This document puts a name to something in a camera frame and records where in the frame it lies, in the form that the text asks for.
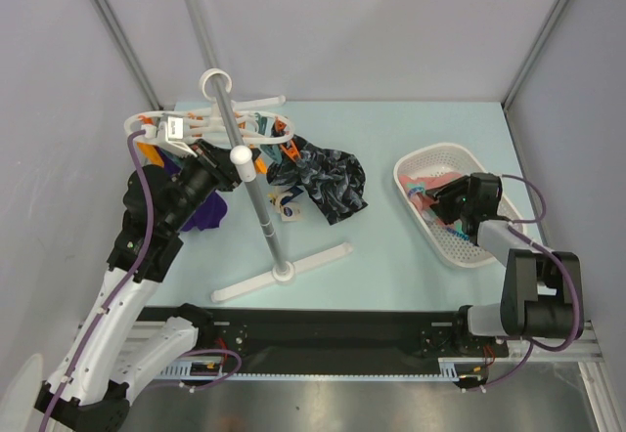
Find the black patterned cloth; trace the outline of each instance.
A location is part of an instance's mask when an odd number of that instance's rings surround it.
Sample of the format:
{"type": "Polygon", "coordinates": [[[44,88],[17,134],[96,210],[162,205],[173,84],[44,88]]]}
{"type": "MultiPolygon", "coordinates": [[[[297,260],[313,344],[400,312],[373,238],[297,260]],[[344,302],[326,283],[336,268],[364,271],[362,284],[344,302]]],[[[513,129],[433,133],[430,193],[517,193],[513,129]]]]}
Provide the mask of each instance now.
{"type": "Polygon", "coordinates": [[[267,170],[270,185],[302,186],[331,225],[367,207],[365,172],[356,156],[320,149],[298,136],[293,142],[301,158],[293,162],[283,153],[283,161],[267,170]]]}

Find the light blue tabletop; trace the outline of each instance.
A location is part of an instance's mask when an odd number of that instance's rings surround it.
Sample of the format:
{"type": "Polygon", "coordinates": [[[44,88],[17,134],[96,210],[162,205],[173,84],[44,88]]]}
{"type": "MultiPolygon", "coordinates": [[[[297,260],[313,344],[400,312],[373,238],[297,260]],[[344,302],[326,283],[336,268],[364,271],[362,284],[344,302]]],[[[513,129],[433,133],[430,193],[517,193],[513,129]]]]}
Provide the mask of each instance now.
{"type": "MultiPolygon", "coordinates": [[[[178,104],[177,109],[202,104],[178,104]]],[[[331,310],[457,310],[500,301],[504,267],[444,266],[425,240],[393,181],[405,154],[439,142],[468,148],[493,173],[521,175],[502,109],[497,103],[287,102],[274,109],[294,121],[296,134],[314,145],[354,153],[365,170],[369,206],[332,227],[302,195],[305,220],[283,223],[271,210],[280,242],[297,260],[344,241],[354,252],[328,266],[221,304],[241,308],[331,310]]],[[[260,176],[262,189],[271,187],[260,176]]],[[[505,194],[527,217],[533,215],[524,186],[511,180],[505,194]]],[[[149,305],[189,302],[215,306],[212,290],[272,268],[272,258],[241,186],[222,194],[228,214],[218,230],[191,231],[167,278],[149,305]]],[[[529,226],[535,238],[539,233],[529,226]]]]}

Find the white wall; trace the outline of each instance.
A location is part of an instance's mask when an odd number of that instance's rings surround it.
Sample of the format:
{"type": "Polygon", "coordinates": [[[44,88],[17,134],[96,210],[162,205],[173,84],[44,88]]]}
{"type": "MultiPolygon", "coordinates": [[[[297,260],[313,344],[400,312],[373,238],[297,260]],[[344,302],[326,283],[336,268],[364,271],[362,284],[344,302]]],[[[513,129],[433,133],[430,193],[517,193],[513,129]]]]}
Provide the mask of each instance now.
{"type": "Polygon", "coordinates": [[[1,0],[0,394],[63,358],[120,229],[123,120],[147,105],[89,0],[1,0]]]}
{"type": "Polygon", "coordinates": [[[626,0],[574,0],[512,112],[555,245],[581,258],[587,315],[626,403],[626,0]]]}
{"type": "MultiPolygon", "coordinates": [[[[501,101],[555,0],[201,0],[234,95],[501,101]]],[[[111,0],[163,104],[201,98],[183,0],[111,0]]]]}

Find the white plastic basket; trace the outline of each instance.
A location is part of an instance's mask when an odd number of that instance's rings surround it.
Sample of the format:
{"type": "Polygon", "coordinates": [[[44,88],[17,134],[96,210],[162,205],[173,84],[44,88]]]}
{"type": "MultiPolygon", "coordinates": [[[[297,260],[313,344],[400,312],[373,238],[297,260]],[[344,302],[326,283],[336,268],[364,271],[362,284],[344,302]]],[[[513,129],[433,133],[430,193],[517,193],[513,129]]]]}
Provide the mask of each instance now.
{"type": "MultiPolygon", "coordinates": [[[[413,212],[420,229],[432,246],[432,249],[445,264],[469,269],[492,263],[496,258],[487,251],[474,246],[469,241],[455,237],[439,224],[425,221],[400,184],[400,175],[418,178],[422,176],[440,176],[451,171],[468,175],[486,170],[465,147],[457,144],[441,143],[419,149],[400,158],[393,168],[393,178],[400,194],[402,194],[402,198],[413,212]]],[[[502,195],[500,200],[498,214],[509,217],[512,220],[521,219],[521,215],[519,215],[519,212],[505,194],[502,195]]],[[[516,224],[515,227],[519,231],[526,231],[525,226],[522,224],[516,224]]]]}

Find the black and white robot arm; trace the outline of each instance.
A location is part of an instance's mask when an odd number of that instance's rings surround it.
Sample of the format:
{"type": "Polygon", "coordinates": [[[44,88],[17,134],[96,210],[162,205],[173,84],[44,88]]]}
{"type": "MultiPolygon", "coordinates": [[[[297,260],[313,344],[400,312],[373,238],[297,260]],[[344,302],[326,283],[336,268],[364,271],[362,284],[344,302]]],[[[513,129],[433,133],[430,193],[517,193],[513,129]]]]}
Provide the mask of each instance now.
{"type": "Polygon", "coordinates": [[[426,194],[435,201],[432,210],[444,224],[461,220],[470,241],[506,268],[500,303],[460,310],[469,335],[565,339],[564,348],[582,334],[578,257],[546,248],[498,215],[500,177],[473,173],[426,194]],[[552,293],[540,293],[541,286],[552,293]]]}
{"type": "Polygon", "coordinates": [[[122,231],[98,299],[35,404],[46,414],[40,430],[46,430],[48,417],[76,431],[118,430],[130,405],[165,367],[186,352],[214,344],[211,315],[186,304],[127,358],[119,357],[132,325],[182,246],[180,229],[213,191],[231,191],[241,182],[230,151],[204,141],[196,141],[191,150],[194,154],[173,177],[158,166],[142,168],[154,209],[149,241],[144,241],[150,220],[145,188],[137,171],[129,178],[122,231]],[[143,260],[133,271],[142,248],[143,260]],[[128,277],[132,279],[121,283],[128,277]]]}

